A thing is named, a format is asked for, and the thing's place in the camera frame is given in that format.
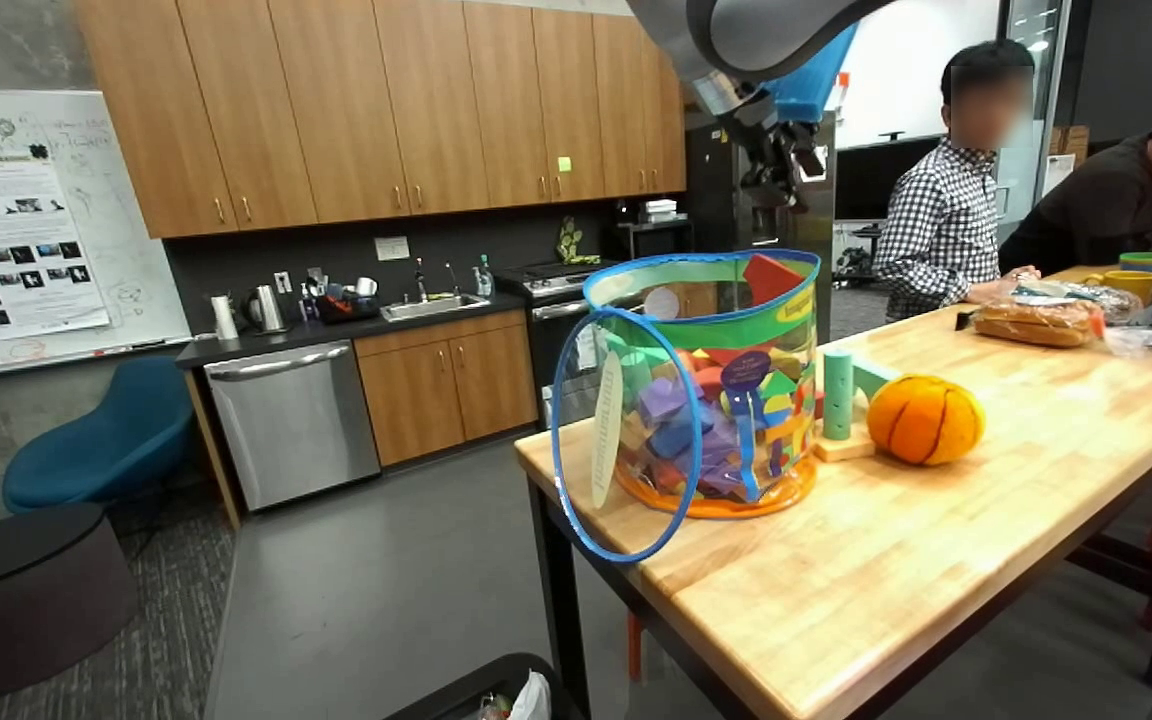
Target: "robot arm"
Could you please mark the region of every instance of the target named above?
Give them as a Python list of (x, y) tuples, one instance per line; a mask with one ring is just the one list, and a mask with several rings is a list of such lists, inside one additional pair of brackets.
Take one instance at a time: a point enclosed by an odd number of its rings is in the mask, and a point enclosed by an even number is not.
[(762, 90), (808, 64), (831, 35), (888, 0), (630, 0), (632, 17), (674, 62), (675, 75), (729, 133), (747, 171), (741, 190), (758, 203), (787, 203), (805, 182), (824, 182), (811, 129), (775, 117)]

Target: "upper cabinet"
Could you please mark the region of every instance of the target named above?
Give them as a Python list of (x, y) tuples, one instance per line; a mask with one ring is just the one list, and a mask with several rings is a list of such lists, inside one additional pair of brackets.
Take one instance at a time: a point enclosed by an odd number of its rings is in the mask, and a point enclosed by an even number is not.
[(82, 0), (88, 57), (151, 236), (232, 229), (177, 0)]
[(86, 0), (82, 23), (149, 231), (318, 222), (264, 4)]
[(375, 0), (412, 211), (489, 210), (461, 0)]
[(244, 229), (313, 225), (299, 133), (259, 0), (177, 0)]
[(321, 222), (405, 216), (371, 0), (267, 0)]
[(587, 11), (534, 11), (542, 126), (543, 126), (543, 182), (547, 200), (615, 198), (604, 190), (604, 126), (596, 81), (596, 17)]
[(463, 4), (471, 111), (492, 203), (542, 203), (554, 198), (542, 126), (537, 29), (527, 9)]
[(82, 0), (157, 236), (686, 190), (630, 17), (468, 0)]
[(675, 145), (686, 106), (670, 81), (665, 57), (630, 17), (596, 17), (596, 90), (604, 138), (604, 190), (619, 198), (679, 192)]

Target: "white wall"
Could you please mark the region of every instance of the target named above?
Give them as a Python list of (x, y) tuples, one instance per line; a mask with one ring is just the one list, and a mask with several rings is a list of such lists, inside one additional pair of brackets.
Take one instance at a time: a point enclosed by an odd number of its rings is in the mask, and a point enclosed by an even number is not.
[(998, 35), (998, 0), (893, 0), (859, 20), (845, 73), (851, 81), (840, 148), (883, 133), (938, 138), (940, 67), (966, 47)]

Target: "faucet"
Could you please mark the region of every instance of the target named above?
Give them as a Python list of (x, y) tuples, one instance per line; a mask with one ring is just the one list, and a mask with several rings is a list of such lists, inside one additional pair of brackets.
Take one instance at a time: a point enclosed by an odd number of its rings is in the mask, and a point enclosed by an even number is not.
[(448, 280), (454, 298), (461, 298), (461, 280), (456, 280), (456, 265), (454, 260), (444, 260), (444, 280)]
[(427, 305), (427, 289), (424, 289), (424, 258), (412, 258), (416, 265), (416, 305)]

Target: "wooden table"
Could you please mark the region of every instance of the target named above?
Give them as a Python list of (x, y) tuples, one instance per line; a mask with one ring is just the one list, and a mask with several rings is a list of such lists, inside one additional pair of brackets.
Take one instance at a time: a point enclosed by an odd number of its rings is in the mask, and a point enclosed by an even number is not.
[[(989, 407), (956, 468), (879, 456), (822, 466), (815, 493), (770, 522), (688, 522), (637, 573), (596, 563), (732, 716), (851, 716), (951, 649), (971, 622), (1095, 534), (1152, 474), (1152, 351), (1047, 351), (951, 328), (956, 311), (888, 326), (837, 348), (893, 372), (970, 386)], [(565, 429), (587, 451), (587, 424)], [(555, 668), (584, 687), (572, 538), (554, 504), (547, 432), (515, 446), (527, 474)], [(642, 548), (660, 514), (611, 496), (587, 522)]]

